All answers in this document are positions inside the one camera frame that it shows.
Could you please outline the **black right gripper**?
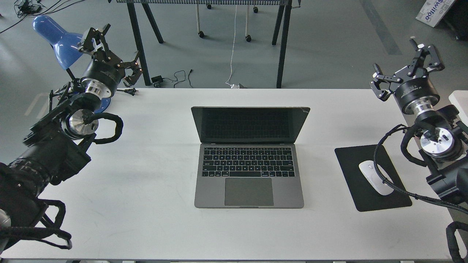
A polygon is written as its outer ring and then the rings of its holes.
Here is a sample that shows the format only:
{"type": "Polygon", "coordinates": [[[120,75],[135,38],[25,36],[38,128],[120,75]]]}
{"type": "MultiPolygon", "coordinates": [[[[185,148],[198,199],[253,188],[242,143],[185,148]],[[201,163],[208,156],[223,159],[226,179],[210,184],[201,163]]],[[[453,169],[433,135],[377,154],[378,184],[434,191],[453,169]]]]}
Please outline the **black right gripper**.
{"type": "Polygon", "coordinates": [[[391,76],[383,74],[380,66],[373,64],[375,73],[370,87],[381,101],[393,94],[403,114],[422,114],[433,111],[440,100],[429,74],[446,67],[434,45],[418,44],[414,37],[409,41],[416,52],[411,63],[391,76]]]}

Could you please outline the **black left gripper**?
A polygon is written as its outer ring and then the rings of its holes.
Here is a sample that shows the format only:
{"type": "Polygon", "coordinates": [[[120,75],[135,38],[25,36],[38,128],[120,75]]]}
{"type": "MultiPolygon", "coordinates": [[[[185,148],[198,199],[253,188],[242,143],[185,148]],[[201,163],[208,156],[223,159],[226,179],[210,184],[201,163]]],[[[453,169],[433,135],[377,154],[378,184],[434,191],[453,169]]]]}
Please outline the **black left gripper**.
{"type": "Polygon", "coordinates": [[[92,56],[92,61],[80,79],[80,83],[85,93],[99,98],[113,97],[121,81],[127,88],[130,88],[136,84],[143,73],[139,65],[139,51],[136,52],[133,61],[122,62],[109,50],[105,35],[110,27],[110,24],[106,24],[101,29],[90,28],[78,43],[79,52],[92,56]],[[132,70],[131,75],[126,74],[127,69],[132,70]]]}

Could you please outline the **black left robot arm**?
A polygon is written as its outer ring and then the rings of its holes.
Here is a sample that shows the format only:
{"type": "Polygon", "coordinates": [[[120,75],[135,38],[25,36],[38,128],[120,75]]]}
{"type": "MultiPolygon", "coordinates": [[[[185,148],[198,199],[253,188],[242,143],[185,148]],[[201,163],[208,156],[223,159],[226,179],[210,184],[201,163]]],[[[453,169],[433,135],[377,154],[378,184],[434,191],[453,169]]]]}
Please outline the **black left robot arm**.
{"type": "Polygon", "coordinates": [[[109,28],[90,28],[77,43],[78,52],[92,58],[83,77],[69,82],[57,106],[30,128],[23,140],[28,149],[10,164],[1,163],[1,251],[21,240],[72,248],[71,234],[61,230],[65,204],[39,195],[79,173],[91,161],[92,143],[112,143],[122,135],[118,115],[96,110],[120,82],[134,85],[142,69],[138,54],[124,62],[109,50],[109,28]]]}

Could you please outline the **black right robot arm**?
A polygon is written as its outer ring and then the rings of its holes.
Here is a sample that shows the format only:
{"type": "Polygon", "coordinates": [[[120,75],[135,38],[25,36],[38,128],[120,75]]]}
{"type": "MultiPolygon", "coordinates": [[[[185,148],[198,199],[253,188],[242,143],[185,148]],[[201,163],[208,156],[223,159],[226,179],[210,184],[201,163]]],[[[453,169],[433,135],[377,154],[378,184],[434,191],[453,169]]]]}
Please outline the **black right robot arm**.
{"type": "Polygon", "coordinates": [[[379,141],[376,150],[389,136],[402,130],[401,153],[409,162],[430,170],[426,182],[438,199],[410,193],[396,186],[377,167],[376,155],[373,156],[373,166],[380,180],[392,189],[466,214],[467,209],[461,203],[467,202],[467,125],[457,120],[459,111],[454,105],[438,110],[434,108],[440,101],[440,95],[429,74],[445,68],[436,47],[418,44],[415,37],[409,41],[415,49],[411,63],[392,75],[385,75],[379,65],[374,64],[370,88],[382,101],[393,96],[401,112],[414,115],[415,121],[410,127],[403,124],[393,127],[379,141]]]}

